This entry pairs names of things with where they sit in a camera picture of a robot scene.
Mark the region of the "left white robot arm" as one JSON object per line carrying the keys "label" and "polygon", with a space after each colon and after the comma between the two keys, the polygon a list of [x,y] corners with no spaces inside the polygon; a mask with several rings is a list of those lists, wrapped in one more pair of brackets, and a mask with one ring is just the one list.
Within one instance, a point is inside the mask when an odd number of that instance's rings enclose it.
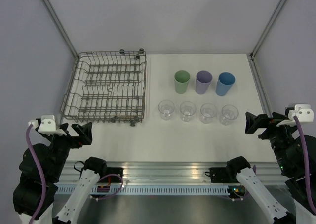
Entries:
{"label": "left white robot arm", "polygon": [[71,136],[68,124],[56,126],[52,119],[35,119],[26,130],[28,149],[19,165],[20,181],[13,193],[13,205],[24,224],[75,224],[97,182],[107,179],[105,160],[90,157],[84,162],[75,190],[54,217],[52,208],[57,183],[71,149],[92,144],[92,122],[72,124],[77,133]]}

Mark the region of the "green plastic cup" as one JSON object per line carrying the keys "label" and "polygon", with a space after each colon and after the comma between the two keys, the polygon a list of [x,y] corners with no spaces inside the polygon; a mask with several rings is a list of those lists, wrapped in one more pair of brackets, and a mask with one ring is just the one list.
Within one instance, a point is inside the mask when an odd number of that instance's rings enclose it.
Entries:
{"label": "green plastic cup", "polygon": [[178,94],[184,94],[190,82],[190,74],[185,70],[177,71],[174,74],[175,91]]}

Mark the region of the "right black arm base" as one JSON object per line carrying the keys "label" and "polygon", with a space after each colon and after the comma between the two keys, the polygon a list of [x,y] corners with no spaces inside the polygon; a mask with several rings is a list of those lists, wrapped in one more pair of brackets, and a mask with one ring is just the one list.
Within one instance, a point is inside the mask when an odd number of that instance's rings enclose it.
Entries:
{"label": "right black arm base", "polygon": [[232,179],[226,171],[225,167],[209,168],[209,176],[212,183],[236,183],[236,179]]}

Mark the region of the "clear glass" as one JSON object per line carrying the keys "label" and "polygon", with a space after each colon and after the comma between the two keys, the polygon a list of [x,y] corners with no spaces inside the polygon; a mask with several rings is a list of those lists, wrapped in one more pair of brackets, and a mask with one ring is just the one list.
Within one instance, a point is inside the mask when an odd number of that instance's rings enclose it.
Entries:
{"label": "clear glass", "polygon": [[222,125],[229,125],[234,122],[239,116],[238,109],[233,105],[225,105],[221,109],[220,123]]}
{"label": "clear glass", "polygon": [[175,110],[175,105],[171,100],[163,100],[158,105],[160,117],[167,121],[172,118],[173,112]]}
{"label": "clear glass", "polygon": [[206,103],[200,108],[200,120],[204,124],[211,123],[217,116],[217,107],[211,103]]}
{"label": "clear glass", "polygon": [[193,102],[190,102],[190,101],[185,101],[181,103],[179,109],[180,109],[180,118],[184,122],[191,121],[196,113],[196,106]]}

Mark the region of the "purple plastic cup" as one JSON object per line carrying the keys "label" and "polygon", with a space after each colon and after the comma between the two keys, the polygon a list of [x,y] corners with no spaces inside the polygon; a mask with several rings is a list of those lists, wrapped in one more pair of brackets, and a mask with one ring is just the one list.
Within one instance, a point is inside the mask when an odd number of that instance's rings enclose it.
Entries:
{"label": "purple plastic cup", "polygon": [[196,93],[200,95],[205,94],[212,79],[213,76],[210,72],[205,70],[199,71],[196,75]]}

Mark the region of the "blue plastic cup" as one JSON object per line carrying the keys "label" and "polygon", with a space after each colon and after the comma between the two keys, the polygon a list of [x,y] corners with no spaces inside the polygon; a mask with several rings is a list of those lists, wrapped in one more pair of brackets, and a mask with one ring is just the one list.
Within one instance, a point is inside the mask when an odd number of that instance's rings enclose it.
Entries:
{"label": "blue plastic cup", "polygon": [[222,72],[218,77],[215,90],[216,94],[218,96],[225,96],[230,90],[230,88],[233,86],[235,81],[235,76],[232,73]]}

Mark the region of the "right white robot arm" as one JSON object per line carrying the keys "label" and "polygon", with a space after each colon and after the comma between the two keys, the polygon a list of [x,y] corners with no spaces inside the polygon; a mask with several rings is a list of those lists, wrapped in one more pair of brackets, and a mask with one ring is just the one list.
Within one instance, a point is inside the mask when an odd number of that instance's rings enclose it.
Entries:
{"label": "right white robot arm", "polygon": [[226,163],[225,175],[231,182],[239,182],[259,205],[271,224],[314,224],[316,222],[316,139],[305,135],[302,125],[314,120],[312,109],[287,108],[286,114],[274,112],[253,115],[246,112],[246,134],[267,140],[275,154],[281,175],[290,193],[295,213],[280,204],[259,181],[250,163],[239,156]]}

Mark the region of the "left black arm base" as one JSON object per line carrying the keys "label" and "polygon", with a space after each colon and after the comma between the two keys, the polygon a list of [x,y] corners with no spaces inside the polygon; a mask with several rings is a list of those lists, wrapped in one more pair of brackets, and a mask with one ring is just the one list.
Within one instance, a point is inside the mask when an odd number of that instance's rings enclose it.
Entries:
{"label": "left black arm base", "polygon": [[[123,168],[122,167],[108,167],[105,175],[109,174],[116,174],[123,177]],[[116,176],[109,176],[102,180],[100,180],[98,183],[106,183],[106,184],[112,184],[112,183],[121,183],[120,178]]]}

